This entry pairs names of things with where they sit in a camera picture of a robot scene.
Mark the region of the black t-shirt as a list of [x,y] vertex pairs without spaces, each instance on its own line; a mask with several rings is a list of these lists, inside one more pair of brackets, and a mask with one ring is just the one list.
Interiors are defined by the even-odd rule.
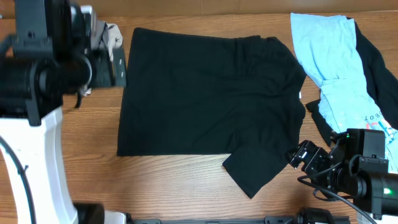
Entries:
[[226,154],[254,197],[299,143],[306,74],[277,38],[134,30],[118,132],[119,156]]

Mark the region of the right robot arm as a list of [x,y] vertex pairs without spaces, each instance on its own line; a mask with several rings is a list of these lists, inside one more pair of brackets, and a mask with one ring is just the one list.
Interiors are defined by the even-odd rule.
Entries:
[[298,181],[321,192],[324,201],[341,200],[371,223],[397,216],[397,174],[388,171],[384,133],[348,129],[330,138],[330,152],[305,140],[286,153],[287,162],[304,172]]

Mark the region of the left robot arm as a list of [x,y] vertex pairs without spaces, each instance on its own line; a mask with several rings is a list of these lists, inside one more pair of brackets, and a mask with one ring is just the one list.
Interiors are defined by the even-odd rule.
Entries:
[[19,223],[128,223],[100,203],[74,202],[62,155],[63,96],[126,84],[121,44],[90,5],[18,0],[16,33],[1,42],[1,152]]

